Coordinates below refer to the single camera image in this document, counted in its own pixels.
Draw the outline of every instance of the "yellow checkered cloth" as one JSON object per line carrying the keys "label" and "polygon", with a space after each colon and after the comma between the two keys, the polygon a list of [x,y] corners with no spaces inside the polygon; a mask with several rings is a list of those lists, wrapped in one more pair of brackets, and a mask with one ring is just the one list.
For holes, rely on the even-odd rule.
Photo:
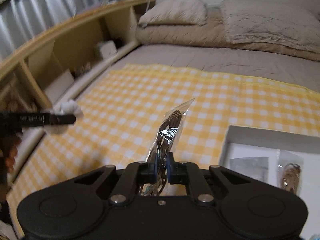
{"label": "yellow checkered cloth", "polygon": [[85,118],[66,134],[47,135],[8,195],[28,194],[106,164],[144,160],[164,113],[192,98],[174,153],[208,168],[218,161],[229,125],[320,136],[320,95],[297,85],[163,65],[111,71],[79,101]]}

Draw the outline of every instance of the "beige pillow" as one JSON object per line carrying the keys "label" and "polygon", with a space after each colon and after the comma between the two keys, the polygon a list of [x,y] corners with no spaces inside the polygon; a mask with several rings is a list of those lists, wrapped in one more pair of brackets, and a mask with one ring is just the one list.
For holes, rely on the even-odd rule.
{"label": "beige pillow", "polygon": [[206,19],[206,6],[201,0],[167,0],[141,16],[139,25],[204,25]]}

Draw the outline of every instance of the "metal rivet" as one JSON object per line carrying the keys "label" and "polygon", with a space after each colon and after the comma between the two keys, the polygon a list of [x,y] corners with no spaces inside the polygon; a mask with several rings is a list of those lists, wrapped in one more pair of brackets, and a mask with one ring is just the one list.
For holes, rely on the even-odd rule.
{"label": "metal rivet", "polygon": [[210,194],[201,194],[198,196],[198,200],[202,203],[211,202],[213,199],[213,196]]}
{"label": "metal rivet", "polygon": [[158,204],[159,204],[160,206],[164,206],[166,203],[167,203],[167,202],[164,201],[164,200],[159,200],[159,201],[158,201]]}
{"label": "metal rivet", "polygon": [[127,198],[124,195],[117,194],[117,195],[111,196],[110,200],[113,203],[123,203],[127,200]]}

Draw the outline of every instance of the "clear plastic packaging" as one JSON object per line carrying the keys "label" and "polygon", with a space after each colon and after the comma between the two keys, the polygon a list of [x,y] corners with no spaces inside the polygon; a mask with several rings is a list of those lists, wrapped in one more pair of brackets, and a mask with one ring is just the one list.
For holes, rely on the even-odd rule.
{"label": "clear plastic packaging", "polygon": [[298,195],[301,187],[303,158],[281,150],[278,158],[278,187]]}
{"label": "clear plastic packaging", "polygon": [[177,147],[188,109],[193,101],[194,99],[191,99],[164,115],[146,159],[147,162],[153,161],[155,158],[157,159],[158,180],[156,184],[147,184],[141,187],[141,195],[159,195],[164,189],[167,182],[166,156],[168,152],[174,152]]}
{"label": "clear plastic packaging", "polygon": [[246,157],[231,159],[230,169],[252,179],[268,183],[269,158]]}

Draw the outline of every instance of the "curtain fold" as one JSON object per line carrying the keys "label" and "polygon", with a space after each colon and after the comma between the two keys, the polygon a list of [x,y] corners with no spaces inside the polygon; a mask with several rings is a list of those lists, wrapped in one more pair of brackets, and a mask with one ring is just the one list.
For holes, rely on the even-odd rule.
{"label": "curtain fold", "polygon": [[0,5],[0,61],[37,34],[85,10],[118,0],[7,0]]}

